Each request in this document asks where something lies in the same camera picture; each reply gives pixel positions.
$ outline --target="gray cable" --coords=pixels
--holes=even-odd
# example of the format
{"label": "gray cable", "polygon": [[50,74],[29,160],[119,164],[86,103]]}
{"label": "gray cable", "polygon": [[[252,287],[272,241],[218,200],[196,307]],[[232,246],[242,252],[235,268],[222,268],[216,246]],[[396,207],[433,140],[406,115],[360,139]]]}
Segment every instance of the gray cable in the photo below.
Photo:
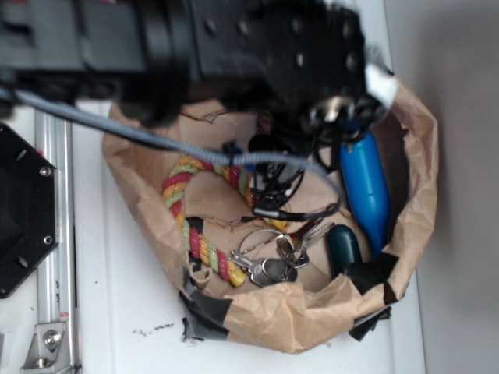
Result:
{"label": "gray cable", "polygon": [[14,90],[11,92],[10,90],[0,86],[0,100],[9,102],[19,101],[22,104],[29,105],[35,109],[54,115],[55,117],[64,118],[68,121],[80,123],[93,129],[109,132],[135,143],[142,143],[144,145],[163,150],[177,150],[212,164],[220,164],[224,166],[229,166],[230,164],[244,166],[263,163],[293,164],[298,168],[312,171],[314,174],[321,177],[322,180],[338,194],[338,202],[335,205],[335,209],[333,209],[330,214],[335,213],[339,209],[341,201],[343,200],[343,191],[341,191],[340,188],[331,179],[329,179],[327,172],[319,164],[309,162],[303,157],[277,152],[252,152],[236,154],[231,159],[227,154],[213,150],[205,150],[204,148],[199,148],[198,146],[194,146],[192,144],[160,136],[145,129],[138,129],[126,125],[114,119],[104,118],[99,115],[92,115],[91,113],[81,111],[72,105],[47,101],[35,93],[24,90]]}

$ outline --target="braided rope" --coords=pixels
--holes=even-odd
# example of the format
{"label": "braided rope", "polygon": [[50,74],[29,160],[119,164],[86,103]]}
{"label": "braided rope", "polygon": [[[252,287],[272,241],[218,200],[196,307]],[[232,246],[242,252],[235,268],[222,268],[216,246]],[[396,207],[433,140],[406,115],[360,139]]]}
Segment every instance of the braided rope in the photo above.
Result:
{"label": "braided rope", "polygon": [[[182,208],[184,188],[199,170],[212,170],[221,175],[232,187],[239,191],[239,194],[245,198],[249,206],[253,206],[253,191],[250,188],[251,177],[244,169],[237,166],[227,168],[200,161],[191,156],[183,156],[177,160],[173,170],[168,175],[168,179],[163,184],[162,193],[165,205],[175,217],[177,225],[182,230],[186,248],[193,257],[200,259],[225,281],[239,287],[246,280],[244,271],[229,260],[222,251],[216,249],[197,229],[189,226],[186,213]],[[285,221],[271,219],[265,219],[265,221],[281,230],[284,230],[287,224]]]}

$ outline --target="brown paper bag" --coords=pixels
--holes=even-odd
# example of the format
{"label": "brown paper bag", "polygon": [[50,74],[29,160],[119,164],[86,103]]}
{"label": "brown paper bag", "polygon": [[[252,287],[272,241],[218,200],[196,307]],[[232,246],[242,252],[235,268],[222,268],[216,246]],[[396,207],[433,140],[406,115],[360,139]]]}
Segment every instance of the brown paper bag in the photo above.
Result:
{"label": "brown paper bag", "polygon": [[[257,115],[224,113],[217,105],[213,111],[208,109],[206,104],[189,107],[174,125],[158,132],[211,149],[230,140],[245,146],[256,132]],[[111,117],[139,125],[116,106]],[[437,123],[417,96],[401,84],[391,114],[374,133],[392,207],[391,240],[384,253],[370,261],[369,243],[345,206],[328,220],[353,229],[364,264],[352,266],[331,281],[325,244],[320,243],[309,250],[310,264],[299,271],[295,283],[266,288],[248,280],[234,288],[207,268],[195,271],[189,264],[181,231],[161,198],[162,183],[180,154],[114,136],[104,138],[104,155],[123,198],[180,291],[191,334],[296,353],[351,329],[356,319],[403,297],[434,229]],[[333,178],[341,182],[337,175]],[[320,210],[335,200],[330,189],[307,175],[286,209]],[[188,183],[184,203],[187,217],[202,217],[203,234],[226,254],[238,248],[246,234],[264,225],[261,221],[231,224],[251,215],[251,210],[223,178],[210,171],[197,173]],[[293,224],[289,231],[298,226]],[[277,257],[271,250],[259,256]]]}

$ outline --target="cable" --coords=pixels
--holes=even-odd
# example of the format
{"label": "cable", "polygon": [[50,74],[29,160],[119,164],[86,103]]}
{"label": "cable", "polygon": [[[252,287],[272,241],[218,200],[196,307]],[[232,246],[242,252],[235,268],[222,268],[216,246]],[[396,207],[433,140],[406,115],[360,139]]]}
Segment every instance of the cable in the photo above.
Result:
{"label": "cable", "polygon": [[154,132],[138,129],[122,122],[110,118],[104,118],[98,115],[92,115],[81,111],[72,105],[65,103],[54,103],[47,101],[35,93],[25,90],[11,91],[3,86],[0,86],[0,100],[8,102],[19,102],[29,105],[37,110],[44,111],[55,117],[63,118],[71,122],[77,122],[81,125],[98,129],[104,132],[109,132],[113,135],[128,139],[134,143],[140,143],[145,146],[161,150],[177,150],[179,152],[191,155],[200,160],[210,162],[212,164],[220,164],[229,166],[245,166],[248,164],[263,164],[263,163],[285,163],[293,164],[298,168],[302,168],[313,172],[322,178],[322,180],[338,194],[337,203],[330,209],[319,213],[289,213],[283,210],[267,211],[260,208],[255,208],[253,212],[263,217],[276,218],[287,221],[307,221],[320,217],[327,217],[336,213],[344,199],[343,191],[327,176],[327,172],[319,165],[309,162],[306,158],[297,157],[290,154],[277,152],[252,152],[236,154],[233,156],[213,150],[205,150],[192,144],[184,143],[175,139],[160,136]]}

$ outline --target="black plate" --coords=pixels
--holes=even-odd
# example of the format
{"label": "black plate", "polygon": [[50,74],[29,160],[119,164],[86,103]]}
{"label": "black plate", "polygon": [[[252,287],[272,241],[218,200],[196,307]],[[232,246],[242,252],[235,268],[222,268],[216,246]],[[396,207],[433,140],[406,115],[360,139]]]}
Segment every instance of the black plate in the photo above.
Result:
{"label": "black plate", "polygon": [[55,247],[55,168],[0,123],[0,298]]}

